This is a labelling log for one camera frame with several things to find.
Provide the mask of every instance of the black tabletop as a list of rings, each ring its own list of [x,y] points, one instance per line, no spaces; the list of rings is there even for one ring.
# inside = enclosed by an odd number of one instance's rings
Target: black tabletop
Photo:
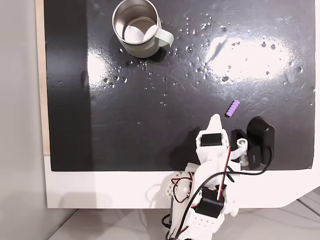
[[[314,1],[153,1],[174,42],[149,59],[118,41],[119,2],[44,1],[53,171],[184,170],[214,114],[228,134],[273,124],[270,169],[312,167]]]

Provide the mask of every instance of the red wire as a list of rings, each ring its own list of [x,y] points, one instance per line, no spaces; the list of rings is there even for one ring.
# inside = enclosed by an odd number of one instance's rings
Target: red wire
[[[223,170],[224,172],[227,170],[227,167],[228,167],[228,162],[229,162],[229,158],[230,158],[230,153],[231,153],[231,146],[229,146],[228,156],[227,156],[227,158],[226,158],[225,166],[224,166],[224,170]],[[222,176],[222,181],[221,181],[221,187],[220,187],[220,192],[219,192],[218,201],[220,200],[221,195],[222,195],[222,191],[223,191],[223,189],[224,189],[225,178],[226,178],[226,175],[224,174],[224,175]]]
[[[181,230],[180,234],[182,234],[185,230],[188,229],[189,226],[186,226],[184,229]]]

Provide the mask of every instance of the cable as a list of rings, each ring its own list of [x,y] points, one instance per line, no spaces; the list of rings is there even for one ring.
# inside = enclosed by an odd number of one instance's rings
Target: cable
[[[230,158],[230,153],[231,153],[231,146],[229,146],[228,156],[226,157],[225,166],[224,166],[224,170],[223,170],[224,172],[227,171],[228,162],[229,162],[229,158]],[[226,175],[223,174],[221,185],[219,186],[219,195],[218,195],[218,199],[217,199],[218,202],[220,201],[220,198],[222,196],[222,192],[224,190],[225,178],[226,178]]]
[[[192,195],[188,205],[186,206],[186,209],[184,210],[184,213],[183,213],[183,216],[182,216],[182,219],[181,219],[181,223],[180,223],[180,226],[174,236],[174,240],[177,240],[179,235],[181,234],[181,229],[184,225],[184,222],[186,220],[186,217],[187,217],[187,213],[189,211],[189,208],[191,207],[193,201],[195,200],[196,196],[198,195],[198,193],[201,191],[201,189],[213,178],[215,178],[216,176],[219,176],[219,175],[226,175],[226,174],[239,174],[239,175],[249,175],[249,176],[257,176],[257,175],[261,175],[263,174],[270,166],[271,162],[272,162],[272,159],[273,159],[273,150],[271,147],[268,147],[269,150],[270,150],[270,159],[269,159],[269,162],[267,163],[267,165],[264,167],[264,169],[260,172],[242,172],[242,171],[233,171],[233,172],[230,172],[230,171],[222,171],[222,172],[217,172],[213,175],[211,175],[210,177],[208,177],[199,187],[198,189],[194,192],[194,194]]]
[[[313,212],[315,215],[317,215],[318,217],[320,217],[320,213],[318,213],[316,210],[314,210],[313,208],[309,207],[307,204],[305,204],[303,201],[300,200],[300,198],[297,199],[297,201],[299,203],[301,203],[303,206],[305,206],[307,209],[309,209],[311,212]]]
[[[171,228],[171,224],[170,223],[165,223],[165,220],[170,217],[170,213],[165,215],[162,219],[161,219],[161,223],[163,226],[165,226],[167,229]]]
[[[189,192],[191,191],[191,187],[192,187],[192,178],[190,178],[190,177],[181,177],[178,181],[176,181],[175,182],[175,184],[173,185],[173,188],[172,188],[172,196],[173,196],[173,198],[174,198],[174,200],[176,200],[178,203],[180,203],[180,204],[182,204],[185,200],[187,200],[188,198],[189,198],[189,194],[182,200],[182,201],[179,201],[178,199],[177,199],[177,196],[176,196],[176,187],[178,186],[178,182],[180,181],[180,180],[183,180],[183,179],[185,179],[185,180],[189,180],[190,181],[190,185],[189,185]]]

